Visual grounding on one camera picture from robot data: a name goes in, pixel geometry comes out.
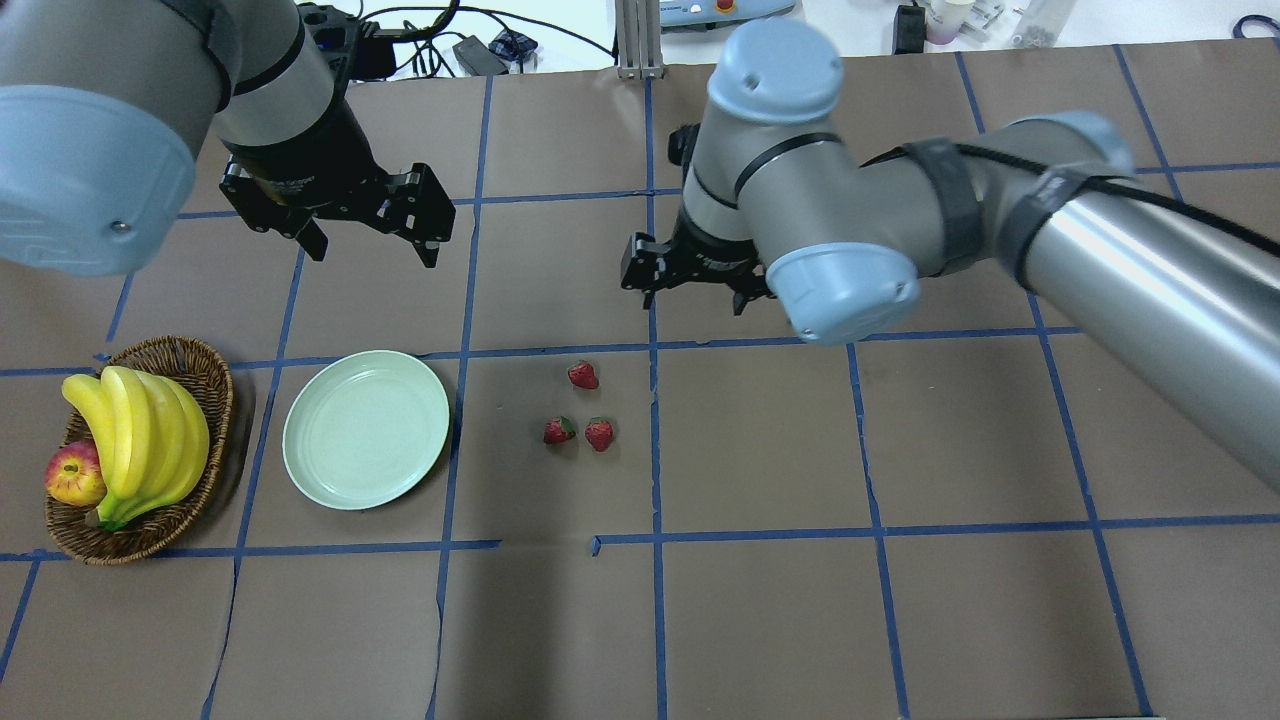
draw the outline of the strawberry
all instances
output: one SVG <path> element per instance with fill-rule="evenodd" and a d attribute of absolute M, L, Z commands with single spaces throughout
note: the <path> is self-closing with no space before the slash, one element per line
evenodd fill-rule
<path fill-rule="evenodd" d="M 571 423 L 568 418 L 561 415 L 547 420 L 547 429 L 543 430 L 543 442 L 547 445 L 559 445 L 573 439 L 576 434 L 577 432 L 573 430 L 573 423 Z"/>
<path fill-rule="evenodd" d="M 604 452 L 613 443 L 613 423 L 609 423 L 604 418 L 591 418 L 584 432 L 586 433 L 586 442 L 596 452 Z"/>
<path fill-rule="evenodd" d="M 586 360 L 579 360 L 568 369 L 568 382 L 582 389 L 595 389 L 600 387 L 600 380 L 595 377 L 595 368 Z"/>

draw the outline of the cardboard surface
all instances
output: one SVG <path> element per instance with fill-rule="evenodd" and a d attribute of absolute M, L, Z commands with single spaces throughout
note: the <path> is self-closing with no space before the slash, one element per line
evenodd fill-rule
<path fill-rule="evenodd" d="M 1152 188 L 1275 234 L 1277 70 L 1270 40 L 850 59 L 835 118 L 863 160 L 1093 109 Z M 250 232 L 216 141 L 136 275 L 0 264 L 0 716 L 1280 705 L 1280 497 L 995 264 L 835 350 L 768 301 L 732 318 L 726 288 L 652 314 L 617 288 L 628 234 L 669 233 L 666 138 L 708 72 L 353 87 L 379 161 L 430 163 L 457 201 L 434 270 L 362 227 L 325 223 L 323 264 Z M 210 341 L 255 398 L 243 468 L 165 559 L 76 565 L 40 518 L 58 383 L 168 333 Z M 289 483 L 280 427 L 307 378 L 374 347 L 442 375 L 454 436 L 401 500 L 328 510 Z M 577 359 L 600 391 L 568 386 Z M 544 447 L 558 414 L 612 418 L 614 446 Z"/>

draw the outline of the banana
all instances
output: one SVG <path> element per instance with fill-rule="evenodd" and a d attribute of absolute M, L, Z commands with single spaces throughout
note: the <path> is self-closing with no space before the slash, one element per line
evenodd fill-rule
<path fill-rule="evenodd" d="M 102 388 L 115 418 L 111 475 L 104 477 L 109 496 L 128 500 L 138 493 L 147 471 L 155 418 L 142 380 L 129 368 L 102 368 Z"/>
<path fill-rule="evenodd" d="M 173 482 L 187 443 L 187 418 L 182 413 L 182 402 L 174 391 L 151 373 L 137 373 L 147 398 L 155 410 L 155 427 L 151 442 L 151 455 L 147 457 L 147 475 L 137 497 L 155 497 Z"/>
<path fill-rule="evenodd" d="M 205 474 L 205 464 L 209 461 L 209 423 L 205 413 L 200 409 L 196 398 L 177 382 L 165 377 L 156 377 L 174 395 L 182 414 L 180 428 L 183 433 L 182 452 L 177 468 L 163 483 L 146 483 L 145 489 L 132 501 L 113 509 L 113 516 L 104 516 L 99 512 L 101 527 L 106 530 L 118 530 L 131 520 L 165 505 L 173 505 L 191 495 L 191 491 Z"/>
<path fill-rule="evenodd" d="M 196 483 L 200 482 L 200 478 L 204 477 L 205 465 L 209 462 L 209 423 L 205 420 L 205 411 L 200 409 L 200 404 L 187 392 L 187 388 L 170 378 L 160 379 L 173 389 L 182 404 L 182 414 L 187 419 L 187 439 L 183 445 L 182 461 L 178 465 L 175 482 L 169 486 L 169 492 L 160 497 L 161 502 L 156 507 L 160 507 L 160 505 L 173 505 L 187 497 L 192 488 L 196 487 Z"/>
<path fill-rule="evenodd" d="M 104 479 L 110 473 L 113 451 L 115 450 L 115 418 L 111 405 L 102 395 L 102 386 L 93 375 L 77 374 L 63 380 L 63 398 L 88 423 L 88 432 L 97 446 Z"/>

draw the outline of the red apple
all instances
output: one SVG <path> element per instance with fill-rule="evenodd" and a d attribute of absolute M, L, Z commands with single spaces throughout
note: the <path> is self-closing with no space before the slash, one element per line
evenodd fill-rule
<path fill-rule="evenodd" d="M 54 454 L 45 468 L 45 489 L 68 505 L 97 505 L 106 495 L 97 446 L 78 439 Z"/>

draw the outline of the light blue joint cap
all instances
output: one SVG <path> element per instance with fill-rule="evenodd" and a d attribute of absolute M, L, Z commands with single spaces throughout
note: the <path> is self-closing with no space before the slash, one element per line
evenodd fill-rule
<path fill-rule="evenodd" d="M 707 92 L 736 118 L 790 126 L 831 113 L 844 76 L 845 63 L 820 32 L 797 20 L 764 18 L 728 36 Z"/>
<path fill-rule="evenodd" d="M 1066 110 L 1052 115 L 1032 115 L 1010 124 L 1025 123 L 1027 120 L 1047 120 L 1066 126 L 1088 140 L 1093 147 L 1106 158 L 1112 168 L 1132 176 L 1134 172 L 1133 150 L 1129 143 L 1120 137 L 1111 120 L 1092 110 Z"/>
<path fill-rule="evenodd" d="M 868 242 L 828 242 L 778 258 L 764 279 L 796 334 L 845 345 L 902 320 L 920 299 L 918 272 L 897 250 Z"/>
<path fill-rule="evenodd" d="M 195 177 L 178 133 L 133 105 L 72 87 L 0 87 L 0 258 L 74 275 L 137 270 Z"/>

